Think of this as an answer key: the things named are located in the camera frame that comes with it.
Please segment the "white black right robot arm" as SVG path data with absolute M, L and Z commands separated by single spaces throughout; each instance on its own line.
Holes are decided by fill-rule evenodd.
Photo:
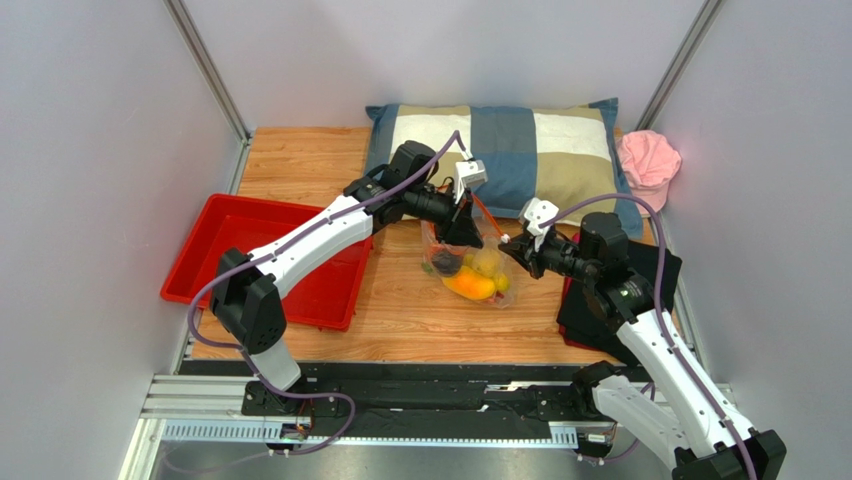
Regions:
M 667 401 L 634 387 L 608 362 L 574 374 L 580 406 L 626 428 L 674 479 L 775 479 L 787 454 L 773 430 L 759 431 L 713 383 L 673 330 L 654 287 L 628 263 L 628 237 L 612 213 L 591 213 L 576 241 L 536 226 L 499 248 L 534 278 L 551 271 L 583 287 L 590 310 L 638 359 Z

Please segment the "pink cap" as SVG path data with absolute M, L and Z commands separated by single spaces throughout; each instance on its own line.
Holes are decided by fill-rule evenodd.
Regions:
M 652 130 L 634 131 L 617 141 L 617 154 L 632 194 L 651 209 L 639 206 L 643 217 L 659 213 L 667 201 L 671 181 L 682 165 L 680 153 L 667 138 Z

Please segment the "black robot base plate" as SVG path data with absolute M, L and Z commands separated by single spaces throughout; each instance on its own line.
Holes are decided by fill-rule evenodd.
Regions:
M 550 423 L 610 419 L 581 404 L 571 380 L 577 365 L 314 362 L 301 365 L 286 399 L 255 380 L 242 389 L 239 412 L 250 417 L 297 415 L 326 435 L 355 415 L 346 436 L 532 439 Z

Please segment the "red plastic tray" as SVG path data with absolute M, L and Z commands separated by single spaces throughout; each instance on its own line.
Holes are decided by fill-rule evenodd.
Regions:
M 263 247 L 309 222 L 319 207 L 226 194 L 210 196 L 163 283 L 160 296 L 188 304 L 216 276 L 220 257 Z M 373 242 L 343 249 L 308 274 L 282 300 L 289 322 L 346 331 Z

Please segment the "blue beige checked pillow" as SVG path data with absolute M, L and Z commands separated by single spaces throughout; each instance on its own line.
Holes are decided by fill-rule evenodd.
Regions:
M 488 180 L 475 195 L 498 218 L 517 218 L 533 197 L 561 210 L 588 198 L 631 192 L 616 152 L 616 97 L 567 108 L 371 105 L 365 168 L 413 140 L 439 150 L 459 132 Z

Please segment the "magenta folded cloth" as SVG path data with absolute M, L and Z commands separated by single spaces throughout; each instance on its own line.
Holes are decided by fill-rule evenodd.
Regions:
M 573 243 L 577 243 L 579 241 L 579 238 L 580 238 L 580 234 L 575 233 L 570 237 L 570 241 L 573 242 Z M 573 282 L 573 279 L 571 277 L 565 277 L 564 278 L 562 292 L 561 292 L 561 304 L 564 303 L 565 298 L 567 297 L 567 295 L 570 291 L 572 282 Z

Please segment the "orange yellow toy mango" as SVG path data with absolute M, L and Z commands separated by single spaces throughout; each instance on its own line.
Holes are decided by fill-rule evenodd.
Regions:
M 467 266 L 462 266 L 453 276 L 442 277 L 441 282 L 452 292 L 473 301 L 487 300 L 497 292 L 491 278 Z

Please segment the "clear orange zip top bag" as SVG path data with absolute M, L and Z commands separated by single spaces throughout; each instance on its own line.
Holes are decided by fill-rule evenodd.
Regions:
M 442 243 L 435 236 L 433 224 L 421 223 L 422 268 L 445 288 L 467 300 L 506 308 L 516 297 L 510 259 L 499 250 L 509 235 L 478 197 L 473 198 L 472 213 L 483 239 L 481 248 Z

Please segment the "round yellow toy fruit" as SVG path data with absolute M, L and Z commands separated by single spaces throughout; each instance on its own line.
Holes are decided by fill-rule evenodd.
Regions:
M 493 248 L 477 250 L 470 260 L 470 267 L 484 277 L 493 278 L 502 271 L 501 252 Z

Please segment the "yellow toy lemon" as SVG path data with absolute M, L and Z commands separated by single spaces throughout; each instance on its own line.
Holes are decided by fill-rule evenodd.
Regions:
M 506 294 L 511 287 L 509 276 L 504 272 L 499 272 L 493 277 L 495 290 L 500 294 Z

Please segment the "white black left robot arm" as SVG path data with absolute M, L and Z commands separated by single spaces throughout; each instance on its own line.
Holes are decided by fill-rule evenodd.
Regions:
M 208 308 L 269 389 L 287 391 L 302 375 L 283 338 L 282 301 L 332 257 L 404 217 L 432 224 L 441 243 L 483 246 L 472 218 L 471 189 L 486 182 L 485 165 L 463 150 L 449 186 L 440 189 L 430 178 L 448 149 L 434 151 L 406 141 L 389 162 L 350 183 L 305 224 L 248 253 L 232 248 L 220 257 L 216 277 L 206 288 Z

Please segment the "dark purple toy fruit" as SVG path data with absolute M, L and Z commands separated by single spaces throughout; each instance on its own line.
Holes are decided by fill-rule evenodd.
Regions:
M 437 275 L 453 277 L 464 265 L 465 255 L 465 250 L 441 247 L 430 252 L 429 263 Z

